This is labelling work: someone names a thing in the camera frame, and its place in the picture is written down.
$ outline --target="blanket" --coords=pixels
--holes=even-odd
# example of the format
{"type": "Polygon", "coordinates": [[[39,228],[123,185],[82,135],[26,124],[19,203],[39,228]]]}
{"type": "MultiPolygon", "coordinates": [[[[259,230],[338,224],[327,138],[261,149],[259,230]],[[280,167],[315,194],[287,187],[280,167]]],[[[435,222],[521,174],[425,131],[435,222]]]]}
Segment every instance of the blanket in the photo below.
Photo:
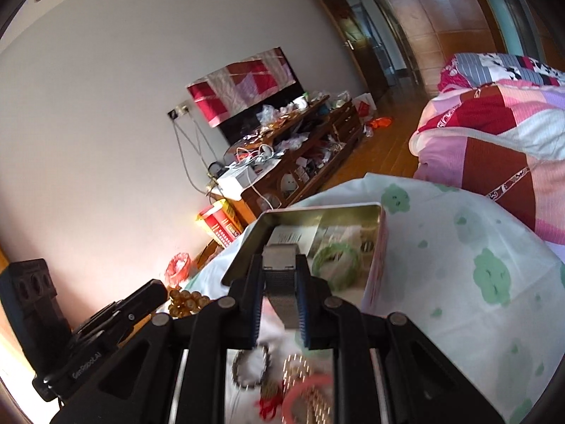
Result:
{"type": "Polygon", "coordinates": [[[565,87],[501,80],[432,99],[411,137],[414,178],[487,196],[565,244],[565,87]]]}
{"type": "Polygon", "coordinates": [[[500,53],[464,52],[451,56],[441,71],[437,89],[448,92],[499,80],[524,80],[539,86],[565,85],[565,73],[539,60],[500,53]]]}

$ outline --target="white tablecloth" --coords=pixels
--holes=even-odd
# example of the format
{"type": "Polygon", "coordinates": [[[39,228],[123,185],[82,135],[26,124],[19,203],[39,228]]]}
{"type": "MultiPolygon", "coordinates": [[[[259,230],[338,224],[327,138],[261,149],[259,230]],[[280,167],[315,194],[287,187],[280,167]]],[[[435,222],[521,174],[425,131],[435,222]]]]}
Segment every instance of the white tablecloth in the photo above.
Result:
{"type": "MultiPolygon", "coordinates": [[[[507,422],[520,422],[565,352],[565,265],[494,202],[443,185],[368,174],[297,206],[374,201],[389,228],[375,314],[406,313],[507,422]]],[[[213,299],[226,294],[220,280],[250,229],[189,287],[213,299]]],[[[261,337],[283,354],[299,349],[273,317],[262,321],[261,337]]],[[[249,410],[258,392],[245,394],[228,387],[227,423],[261,422],[249,410]]]]}

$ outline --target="pink blanket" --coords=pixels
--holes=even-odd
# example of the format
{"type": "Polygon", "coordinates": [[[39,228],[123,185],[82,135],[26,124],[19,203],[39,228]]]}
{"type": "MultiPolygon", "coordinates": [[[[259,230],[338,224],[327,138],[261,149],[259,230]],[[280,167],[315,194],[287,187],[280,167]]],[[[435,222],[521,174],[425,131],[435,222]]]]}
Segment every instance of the pink blanket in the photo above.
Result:
{"type": "Polygon", "coordinates": [[[414,178],[488,196],[565,244],[565,87],[501,80],[432,99],[410,139],[414,178]]]}

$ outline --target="door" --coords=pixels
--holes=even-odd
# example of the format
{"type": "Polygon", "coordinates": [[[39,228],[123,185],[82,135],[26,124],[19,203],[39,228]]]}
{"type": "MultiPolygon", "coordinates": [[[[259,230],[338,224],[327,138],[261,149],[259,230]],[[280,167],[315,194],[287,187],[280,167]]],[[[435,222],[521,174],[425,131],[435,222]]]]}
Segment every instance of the door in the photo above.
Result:
{"type": "Polygon", "coordinates": [[[366,33],[347,0],[320,0],[353,58],[355,66],[365,80],[373,100],[377,101],[389,88],[372,43],[371,34],[366,33]]]}

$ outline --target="pink bangle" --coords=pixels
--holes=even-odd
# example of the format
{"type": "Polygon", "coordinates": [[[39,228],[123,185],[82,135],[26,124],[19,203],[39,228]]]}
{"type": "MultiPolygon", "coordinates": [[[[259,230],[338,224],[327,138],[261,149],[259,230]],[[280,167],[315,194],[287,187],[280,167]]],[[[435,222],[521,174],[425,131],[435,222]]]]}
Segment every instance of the pink bangle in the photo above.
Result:
{"type": "Polygon", "coordinates": [[[304,391],[315,385],[331,385],[332,383],[333,378],[330,375],[311,375],[304,378],[304,381],[292,386],[284,396],[281,408],[283,414],[282,421],[285,424],[295,424],[295,420],[292,416],[292,405],[304,391]]]}

